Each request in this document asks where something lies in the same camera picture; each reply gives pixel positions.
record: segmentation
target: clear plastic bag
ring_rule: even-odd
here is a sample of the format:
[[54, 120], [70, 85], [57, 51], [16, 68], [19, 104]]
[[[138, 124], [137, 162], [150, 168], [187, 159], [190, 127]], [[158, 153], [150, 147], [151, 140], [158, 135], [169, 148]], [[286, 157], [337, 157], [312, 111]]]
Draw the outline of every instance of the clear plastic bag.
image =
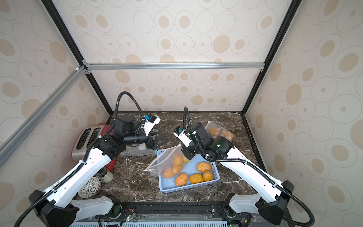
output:
[[149, 155], [155, 154], [155, 150], [146, 149], [146, 145], [144, 143], [139, 144], [137, 146], [126, 146], [126, 150], [120, 153], [122, 157], [128, 156], [142, 156], [142, 155]]
[[177, 145], [168, 148], [161, 153], [161, 155], [155, 158], [145, 170], [149, 171], [154, 176], [171, 178], [180, 173], [183, 168], [182, 148], [180, 145]]
[[212, 136], [213, 139], [215, 139], [217, 136], [223, 136], [224, 138], [231, 141], [234, 137], [233, 133], [211, 121], [208, 121], [207, 125], [204, 128]]

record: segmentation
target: black cable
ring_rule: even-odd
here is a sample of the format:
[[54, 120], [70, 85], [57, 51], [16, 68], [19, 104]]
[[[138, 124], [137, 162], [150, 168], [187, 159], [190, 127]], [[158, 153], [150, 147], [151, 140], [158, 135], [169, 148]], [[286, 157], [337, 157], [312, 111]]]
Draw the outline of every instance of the black cable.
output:
[[245, 221], [240, 222], [240, 225], [238, 225], [238, 226], [247, 227], [250, 224], [251, 220], [252, 220], [252, 213], [247, 213], [247, 218], [245, 219]]
[[[135, 103], [136, 107], [138, 108], [138, 110], [140, 111], [141, 117], [144, 117], [144, 114], [139, 106], [139, 104], [136, 102], [135, 98], [129, 93], [129, 92], [121, 92], [118, 97], [117, 97], [117, 101], [116, 101], [116, 106], [115, 106], [115, 118], [117, 118], [117, 114], [118, 114], [118, 107], [120, 105], [120, 99], [121, 97], [126, 94], [128, 95], [132, 101]], [[115, 121], [112, 124], [112, 126], [108, 129], [108, 131], [102, 136], [106, 136], [108, 135], [113, 128], [115, 127]], [[91, 151], [91, 149], [93, 148], [93, 145], [98, 142], [100, 140], [100, 138], [97, 138], [96, 140], [94, 140], [91, 145], [86, 149], [86, 153], [85, 156], [83, 157], [83, 162], [86, 162], [89, 156], [89, 153]], [[65, 182], [67, 182], [70, 178], [72, 178], [82, 167], [84, 166], [84, 163], [80, 163], [79, 166], [72, 172], [70, 173], [66, 178], [64, 178], [61, 182], [59, 182], [55, 187], [53, 187], [53, 189], [55, 191], [57, 191], [57, 189], [59, 189]], [[21, 222], [24, 220], [24, 218], [40, 203], [42, 203], [48, 196], [50, 196], [53, 193], [52, 190], [50, 190], [49, 192], [45, 193], [42, 197], [38, 198], [30, 207], [28, 207], [20, 216], [19, 218], [16, 220], [14, 227], [20, 227]]]
[[101, 219], [99, 218], [99, 215], [97, 215], [97, 219], [98, 219], [98, 226], [99, 226], [99, 227], [102, 227]]
[[[193, 127], [192, 127], [192, 123], [190, 121], [190, 118], [189, 118], [189, 111], [188, 111], [188, 108], [187, 107], [184, 107], [184, 112], [185, 112], [185, 116], [186, 116], [186, 119], [188, 121], [188, 125], [189, 125], [189, 128], [193, 134], [194, 130], [193, 130]], [[195, 140], [197, 141], [197, 144], [201, 150], [201, 153], [202, 153], [202, 156], [204, 159], [206, 159], [207, 161], [210, 161], [210, 162], [241, 162], [245, 165], [248, 165], [250, 166], [251, 168], [253, 168], [255, 171], [257, 171], [261, 176], [263, 176], [270, 184], [272, 185], [275, 185], [276, 183], [271, 179], [269, 178], [265, 172], [263, 172], [260, 168], [258, 168], [257, 166], [255, 166], [254, 164], [252, 164], [251, 162], [246, 162], [246, 160], [242, 160], [242, 159], [238, 159], [238, 158], [224, 158], [224, 159], [217, 159], [217, 158], [210, 158], [207, 156], [207, 153], [204, 149], [204, 146], [202, 144], [202, 142], [200, 141], [200, 139], [196, 136], [196, 133], [193, 134]], [[315, 222], [315, 218], [314, 218], [314, 215], [313, 213], [310, 211], [310, 209], [300, 200], [298, 199], [297, 197], [295, 197], [293, 194], [291, 194], [290, 192], [288, 192], [287, 190], [285, 190], [283, 187], [281, 187], [280, 185], [276, 185], [275, 186], [278, 190], [280, 190], [282, 193], [284, 193], [285, 195], [287, 195], [288, 197], [290, 197], [291, 199], [293, 199], [296, 203], [298, 203], [305, 211], [306, 213], [309, 215], [309, 221], [308, 222], [297, 222], [297, 221], [294, 221], [294, 220], [291, 220], [285, 216], [282, 216], [282, 219], [287, 221], [287, 222], [290, 222], [294, 225], [297, 225], [297, 226], [303, 226], [303, 227], [309, 227], [309, 226], [312, 226]]]
[[185, 111], [183, 111], [183, 131], [186, 129], [187, 127], [185, 126]]

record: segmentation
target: cable tie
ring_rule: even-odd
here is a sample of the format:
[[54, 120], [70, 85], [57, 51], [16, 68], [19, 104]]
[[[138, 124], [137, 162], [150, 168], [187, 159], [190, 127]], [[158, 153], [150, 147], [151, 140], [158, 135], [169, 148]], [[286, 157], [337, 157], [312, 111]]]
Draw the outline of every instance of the cable tie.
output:
[[244, 164], [244, 165], [247, 165], [247, 158], [244, 158], [244, 159], [240, 159], [240, 160], [244, 160], [245, 162], [242, 162], [242, 164]]
[[54, 193], [57, 192], [57, 190], [55, 190], [53, 187], [51, 187], [50, 190], [53, 191]]

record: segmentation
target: wall panel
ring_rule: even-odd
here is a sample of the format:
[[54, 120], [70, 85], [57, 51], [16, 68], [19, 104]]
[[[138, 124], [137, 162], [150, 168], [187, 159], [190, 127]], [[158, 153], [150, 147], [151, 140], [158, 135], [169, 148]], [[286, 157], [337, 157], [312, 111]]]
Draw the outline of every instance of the wall panel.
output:
[[0, 6], [0, 145], [78, 65], [35, 0]]
[[[361, 226], [363, 3], [303, 3], [246, 117], [269, 174], [315, 226]], [[307, 220], [295, 202], [294, 220]]]
[[[94, 70], [112, 109], [122, 91], [130, 92], [143, 110], [240, 111], [259, 69]], [[119, 110], [137, 110], [123, 96]]]
[[[76, 165], [70, 155], [84, 127], [107, 120], [86, 81], [85, 76], [78, 79], [0, 167], [0, 226], [13, 226], [29, 207], [30, 193], [54, 184]], [[32, 224], [44, 226], [33, 211], [23, 226]]]
[[91, 63], [264, 61], [288, 0], [59, 0]]

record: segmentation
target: cable clip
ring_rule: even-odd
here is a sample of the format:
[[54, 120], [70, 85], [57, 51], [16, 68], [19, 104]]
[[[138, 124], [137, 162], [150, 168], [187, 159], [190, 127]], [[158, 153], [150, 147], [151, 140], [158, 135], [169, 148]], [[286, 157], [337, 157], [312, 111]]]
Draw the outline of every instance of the cable clip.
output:
[[53, 187], [51, 187], [50, 190], [53, 191], [54, 193], [57, 192], [57, 190], [55, 190]]

